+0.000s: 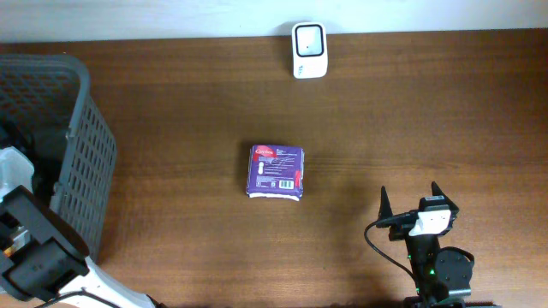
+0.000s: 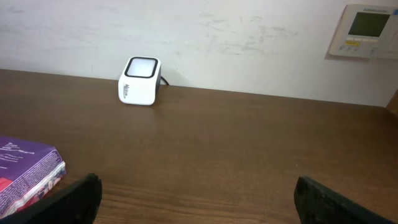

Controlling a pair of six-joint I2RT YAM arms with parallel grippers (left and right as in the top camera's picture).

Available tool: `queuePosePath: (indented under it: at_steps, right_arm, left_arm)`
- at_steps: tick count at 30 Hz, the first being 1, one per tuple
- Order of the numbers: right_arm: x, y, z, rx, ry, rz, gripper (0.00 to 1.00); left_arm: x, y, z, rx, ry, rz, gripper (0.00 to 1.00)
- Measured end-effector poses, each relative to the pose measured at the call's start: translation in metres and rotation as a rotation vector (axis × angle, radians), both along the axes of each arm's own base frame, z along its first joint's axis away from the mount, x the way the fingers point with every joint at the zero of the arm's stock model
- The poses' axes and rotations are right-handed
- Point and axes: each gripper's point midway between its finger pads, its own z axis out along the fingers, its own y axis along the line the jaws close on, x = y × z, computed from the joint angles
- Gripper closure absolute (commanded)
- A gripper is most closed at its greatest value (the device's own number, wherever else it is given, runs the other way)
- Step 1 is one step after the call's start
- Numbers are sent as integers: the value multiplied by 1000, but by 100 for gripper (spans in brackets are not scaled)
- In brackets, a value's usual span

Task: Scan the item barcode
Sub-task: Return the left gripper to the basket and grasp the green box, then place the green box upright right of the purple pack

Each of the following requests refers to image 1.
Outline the purple sanitary pad pack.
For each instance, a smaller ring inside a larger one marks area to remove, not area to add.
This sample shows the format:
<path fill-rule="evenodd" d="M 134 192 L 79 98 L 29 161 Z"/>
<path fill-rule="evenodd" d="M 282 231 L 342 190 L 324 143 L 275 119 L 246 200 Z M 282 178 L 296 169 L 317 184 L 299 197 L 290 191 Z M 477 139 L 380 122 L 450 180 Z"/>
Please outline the purple sanitary pad pack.
<path fill-rule="evenodd" d="M 304 192 L 304 160 L 305 152 L 300 147 L 253 145 L 247 170 L 247 196 L 300 201 Z"/>

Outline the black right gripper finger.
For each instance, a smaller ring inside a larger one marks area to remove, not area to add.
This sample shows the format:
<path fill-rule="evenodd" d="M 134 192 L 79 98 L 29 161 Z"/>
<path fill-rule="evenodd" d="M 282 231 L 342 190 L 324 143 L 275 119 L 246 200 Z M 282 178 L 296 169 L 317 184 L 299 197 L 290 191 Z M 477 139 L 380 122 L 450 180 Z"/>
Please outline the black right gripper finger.
<path fill-rule="evenodd" d="M 445 200 L 448 201 L 449 198 L 445 195 L 445 193 L 441 190 L 439 185 L 433 181 L 431 184 L 432 189 L 432 198 L 435 200 Z"/>
<path fill-rule="evenodd" d="M 390 200 L 385 186 L 381 186 L 380 191 L 380 206 L 378 211 L 378 219 L 388 219 L 393 216 L 390 206 Z"/>

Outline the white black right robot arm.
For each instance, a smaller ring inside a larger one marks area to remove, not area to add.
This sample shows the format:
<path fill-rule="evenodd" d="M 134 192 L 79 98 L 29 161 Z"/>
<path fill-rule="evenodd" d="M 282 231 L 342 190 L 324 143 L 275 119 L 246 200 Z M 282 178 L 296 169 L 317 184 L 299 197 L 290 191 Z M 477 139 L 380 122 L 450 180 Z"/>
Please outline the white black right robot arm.
<path fill-rule="evenodd" d="M 474 255 L 461 248 L 441 247 L 439 238 L 453 227 L 458 206 L 440 189 L 431 184 L 432 194 L 422 198 L 416 210 L 401 214 L 392 212 L 385 187 L 380 190 L 376 228 L 387 228 L 389 240 L 406 244 L 411 267 L 402 269 L 412 278 L 416 295 L 407 297 L 402 305 L 411 308 L 494 307 L 492 302 L 467 302 L 472 293 Z"/>

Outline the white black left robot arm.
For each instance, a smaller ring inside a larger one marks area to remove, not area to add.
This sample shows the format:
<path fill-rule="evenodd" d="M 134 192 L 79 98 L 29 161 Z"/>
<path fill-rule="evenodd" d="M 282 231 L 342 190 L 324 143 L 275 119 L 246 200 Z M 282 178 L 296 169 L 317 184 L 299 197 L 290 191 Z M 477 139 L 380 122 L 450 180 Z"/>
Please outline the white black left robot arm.
<path fill-rule="evenodd" d="M 33 194 L 33 148 L 1 125 L 1 288 L 20 301 L 78 308 L 160 308 L 101 270 L 84 240 Z"/>

